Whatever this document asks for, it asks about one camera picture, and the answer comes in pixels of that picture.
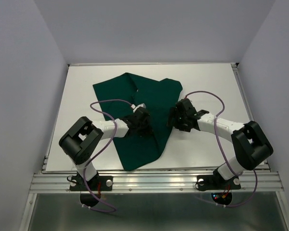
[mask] gray floor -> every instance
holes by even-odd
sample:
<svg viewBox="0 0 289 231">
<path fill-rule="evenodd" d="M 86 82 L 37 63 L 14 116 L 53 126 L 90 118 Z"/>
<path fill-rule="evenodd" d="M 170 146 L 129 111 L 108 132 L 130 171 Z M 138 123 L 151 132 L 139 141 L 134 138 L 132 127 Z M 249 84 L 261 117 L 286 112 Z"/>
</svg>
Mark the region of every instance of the gray floor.
<svg viewBox="0 0 289 231">
<path fill-rule="evenodd" d="M 250 193 L 235 193 L 233 203 Z M 81 208 L 79 195 L 38 196 L 31 231 L 283 231 L 276 194 L 256 193 L 239 208 L 219 208 L 195 198 L 199 194 L 107 195 L 114 214 Z M 202 198 L 210 199 L 208 194 Z"/>
</svg>

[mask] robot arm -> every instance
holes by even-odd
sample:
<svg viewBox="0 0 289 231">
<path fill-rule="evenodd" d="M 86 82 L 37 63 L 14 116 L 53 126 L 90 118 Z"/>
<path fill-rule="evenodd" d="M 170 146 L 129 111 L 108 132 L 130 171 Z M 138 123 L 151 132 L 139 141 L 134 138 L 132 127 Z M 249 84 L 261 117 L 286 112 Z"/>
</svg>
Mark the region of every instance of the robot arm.
<svg viewBox="0 0 289 231">
<path fill-rule="evenodd" d="M 149 112 L 145 105 L 139 105 L 133 114 L 116 119 L 117 131 L 114 137 L 127 137 L 132 134 L 149 135 L 152 128 L 149 125 Z M 77 172 L 83 177 L 85 166 L 100 140 L 113 136 L 115 124 L 113 121 L 91 121 L 81 117 L 60 139 L 59 145 L 73 161 Z M 86 167 L 86 180 L 90 181 L 97 175 L 92 162 Z"/>
<path fill-rule="evenodd" d="M 208 111 L 197 112 L 190 100 L 185 98 L 171 108 L 167 125 L 181 131 L 190 132 L 194 128 L 215 134 L 215 118 Z M 227 185 L 230 179 L 244 170 L 255 169 L 273 153 L 270 142 L 254 121 L 243 124 L 218 118 L 216 128 L 218 136 L 230 141 L 234 146 L 236 156 L 228 162 L 235 174 L 227 163 L 224 163 L 214 171 L 212 179 L 208 180 L 209 184 L 215 184 L 216 187 Z"/>
</svg>

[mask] dark green fabric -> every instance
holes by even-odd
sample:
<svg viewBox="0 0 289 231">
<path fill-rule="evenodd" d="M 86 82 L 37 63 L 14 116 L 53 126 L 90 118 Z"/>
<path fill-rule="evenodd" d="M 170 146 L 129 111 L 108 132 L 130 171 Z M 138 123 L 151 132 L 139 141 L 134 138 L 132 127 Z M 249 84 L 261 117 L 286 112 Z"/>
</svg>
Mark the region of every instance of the dark green fabric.
<svg viewBox="0 0 289 231">
<path fill-rule="evenodd" d="M 94 84 L 95 94 L 99 101 L 123 99 L 135 105 L 145 103 L 150 112 L 153 136 L 137 135 L 115 138 L 119 158 L 124 170 L 131 171 L 157 160 L 163 153 L 171 129 L 166 127 L 169 109 L 178 101 L 182 90 L 181 83 L 172 79 L 156 81 L 130 73 L 125 73 L 111 80 Z M 101 103 L 101 109 L 115 119 L 132 113 L 124 102 Z"/>
</svg>

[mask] white board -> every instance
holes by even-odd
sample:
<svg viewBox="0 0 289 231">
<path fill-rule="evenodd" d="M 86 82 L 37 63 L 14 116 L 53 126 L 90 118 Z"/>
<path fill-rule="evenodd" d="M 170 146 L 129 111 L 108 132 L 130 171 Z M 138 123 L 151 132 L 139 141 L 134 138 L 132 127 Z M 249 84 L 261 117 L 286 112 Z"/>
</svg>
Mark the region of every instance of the white board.
<svg viewBox="0 0 289 231">
<path fill-rule="evenodd" d="M 220 117 L 243 123 L 249 121 L 230 64 L 72 66 L 67 74 L 46 171 L 75 170 L 71 160 L 58 144 L 60 138 L 81 116 L 86 116 L 90 120 L 104 120 L 103 115 L 89 107 L 90 103 L 97 101 L 92 85 L 125 72 L 155 80 L 165 78 L 178 80 L 183 86 L 180 99 L 191 91 L 213 92 L 222 98 L 226 106 Z M 197 110 L 205 109 L 216 114 L 222 108 L 217 99 L 204 93 L 191 95 L 189 99 Z M 223 139 L 221 141 L 227 157 L 233 157 L 235 153 L 232 144 Z M 101 141 L 96 151 L 106 142 L 107 140 Z M 162 156 L 140 169 L 216 167 L 223 162 L 214 135 L 197 130 L 188 133 L 173 129 Z M 97 170 L 123 170 L 113 143 L 94 160 L 93 164 Z"/>
</svg>

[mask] wire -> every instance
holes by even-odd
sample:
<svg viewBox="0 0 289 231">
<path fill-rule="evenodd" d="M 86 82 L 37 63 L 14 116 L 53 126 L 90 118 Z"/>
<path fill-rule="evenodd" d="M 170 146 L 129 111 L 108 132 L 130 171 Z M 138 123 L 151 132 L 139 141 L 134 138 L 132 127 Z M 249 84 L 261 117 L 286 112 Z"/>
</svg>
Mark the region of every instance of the wire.
<svg viewBox="0 0 289 231">
<path fill-rule="evenodd" d="M 101 186 L 102 186 L 102 183 L 101 183 L 101 182 L 98 182 L 97 191 L 98 191 L 98 194 L 99 194 L 99 195 L 102 195 L 102 194 L 101 194 Z"/>
<path fill-rule="evenodd" d="M 220 193 L 219 195 L 220 195 L 220 196 L 223 196 L 227 190 L 228 190 L 228 191 L 230 190 L 230 184 L 228 184 L 228 188 L 226 188 L 226 189 L 223 191 L 223 193 Z"/>
<path fill-rule="evenodd" d="M 191 92 L 191 93 L 188 93 L 188 94 L 185 96 L 185 98 L 187 98 L 189 95 L 194 94 L 194 93 L 206 93 L 206 94 L 210 94 L 210 95 L 214 96 L 215 98 L 217 98 L 217 99 L 222 103 L 223 108 L 221 109 L 221 111 L 220 111 L 219 113 L 216 114 L 215 119 L 214 119 L 214 132 L 215 132 L 215 137 L 216 137 L 216 141 L 217 141 L 218 147 L 220 148 L 221 153 L 222 153 L 222 155 L 223 155 L 223 159 L 225 160 L 225 162 L 226 162 L 229 170 L 231 171 L 231 173 L 236 176 L 237 173 L 235 173 L 235 172 L 233 171 L 233 169 L 231 168 L 231 166 L 230 166 L 230 164 L 229 164 L 229 161 L 227 160 L 227 157 L 226 157 L 226 154 L 225 154 L 225 152 L 224 152 L 224 150 L 223 150 L 223 147 L 222 147 L 220 138 L 219 138 L 219 136 L 218 136 L 218 130 L 217 130 L 217 117 L 218 117 L 221 113 L 224 112 L 224 110 L 225 110 L 225 103 L 223 102 L 223 100 L 222 100 L 220 97 L 218 97 L 218 96 L 215 95 L 214 93 L 209 92 L 209 91 L 206 91 L 206 90 L 193 91 L 193 92 Z"/>
<path fill-rule="evenodd" d="M 225 195 L 223 195 L 222 198 L 226 198 L 226 196 L 228 196 L 229 194 L 229 191 L 230 191 L 230 185 L 228 185 L 228 192 Z"/>
<path fill-rule="evenodd" d="M 111 204 L 109 204 L 109 203 L 101 200 L 100 198 L 98 198 L 98 197 L 92 192 L 92 190 L 90 189 L 90 187 L 88 186 L 88 183 L 87 183 L 87 181 L 86 181 L 86 169 L 87 169 L 87 166 L 88 166 L 96 157 L 98 157 L 98 155 L 100 155 L 100 154 L 110 145 L 110 143 L 111 143 L 112 140 L 114 139 L 115 134 L 116 134 L 117 129 L 118 129 L 118 126 L 117 126 L 117 123 L 115 122 L 115 119 L 114 119 L 110 114 L 95 109 L 95 108 L 93 107 L 93 105 L 94 105 L 94 104 L 97 104 L 97 103 L 105 103 L 105 102 L 113 102 L 113 101 L 121 101 L 121 102 L 128 103 L 130 106 L 132 105 L 130 102 L 128 102 L 128 101 L 126 101 L 126 100 L 120 100 L 120 99 L 102 100 L 102 101 L 97 101 L 97 102 L 93 102 L 93 103 L 90 104 L 90 108 L 91 108 L 92 110 L 94 110 L 94 111 L 96 111 L 96 112 L 98 112 L 98 113 L 101 113 L 101 114 L 106 115 L 107 117 L 109 117 L 109 118 L 114 122 L 115 129 L 114 129 L 114 132 L 113 132 L 113 134 L 111 135 L 109 141 L 107 142 L 107 144 L 106 144 L 95 156 L 93 156 L 93 157 L 88 161 L 88 163 L 85 165 L 85 168 L 84 168 L 84 171 L 83 171 L 84 183 L 85 183 L 86 188 L 87 188 L 87 190 L 89 191 L 89 193 L 95 198 L 95 200 L 97 200 L 97 201 L 103 203 L 104 205 L 112 208 L 112 210 L 103 210 L 103 209 L 91 208 L 91 207 L 86 206 L 86 205 L 82 205 L 82 206 L 83 206 L 83 207 L 86 207 L 86 208 L 88 208 L 88 209 L 90 209 L 90 210 L 97 211 L 97 212 L 103 212 L 103 213 L 116 212 L 117 209 L 116 209 L 116 207 L 114 207 L 113 205 L 111 205 Z"/>
<path fill-rule="evenodd" d="M 206 91 L 206 90 L 193 91 L 193 92 L 191 92 L 191 93 L 188 93 L 188 94 L 185 96 L 185 98 L 187 98 L 189 95 L 195 94 L 195 93 L 206 93 L 206 94 L 212 95 L 212 96 L 214 96 L 215 98 L 217 98 L 217 99 L 222 103 L 223 108 L 221 109 L 221 111 L 220 111 L 219 113 L 216 114 L 215 119 L 214 119 L 214 133 L 215 133 L 215 137 L 216 137 L 216 141 L 217 141 L 217 143 L 218 143 L 218 146 L 219 146 L 219 148 L 220 148 L 220 150 L 221 150 L 221 153 L 222 153 L 222 155 L 223 155 L 223 158 L 224 158 L 224 160 L 225 160 L 225 162 L 226 162 L 229 170 L 232 172 L 232 174 L 234 174 L 235 176 L 238 176 L 238 174 L 235 173 L 235 172 L 233 171 L 233 169 L 231 168 L 231 166 L 230 166 L 230 164 L 229 164 L 229 162 L 228 162 L 228 160 L 227 160 L 226 154 L 225 154 L 225 152 L 224 152 L 224 150 L 223 150 L 223 147 L 222 147 L 222 145 L 221 145 L 220 138 L 219 138 L 219 136 L 218 136 L 217 117 L 218 117 L 221 113 L 224 112 L 224 110 L 225 110 L 225 103 L 223 102 L 223 100 L 222 100 L 220 97 L 218 97 L 218 96 L 215 95 L 214 93 L 209 92 L 209 91 Z M 256 190 L 257 190 L 257 186 L 258 186 L 258 177 L 257 177 L 256 171 L 253 170 L 253 172 L 254 172 L 254 174 L 255 174 L 255 188 L 254 188 L 254 191 L 252 192 L 252 195 L 251 195 L 246 201 L 244 201 L 244 202 L 242 202 L 242 203 L 239 203 L 239 204 L 237 204 L 237 205 L 226 205 L 226 207 L 238 207 L 238 206 L 244 205 L 244 204 L 246 204 L 248 201 L 250 201 L 250 200 L 254 197 L 254 195 L 255 195 L 255 193 L 256 193 Z M 196 197 L 196 198 L 199 199 L 199 200 L 202 200 L 202 201 L 206 201 L 206 202 L 211 203 L 211 204 L 215 204 L 215 203 L 213 203 L 213 202 L 211 202 L 211 201 L 203 200 L 203 199 L 201 199 L 201 198 L 199 198 L 199 197 Z"/>
<path fill-rule="evenodd" d="M 68 182 L 71 182 L 71 183 L 74 183 L 74 184 L 78 184 L 76 180 L 75 180 L 75 181 L 74 181 L 74 180 L 70 180 L 69 177 L 72 177 L 72 175 L 67 176 L 66 180 L 67 180 Z"/>
</svg>

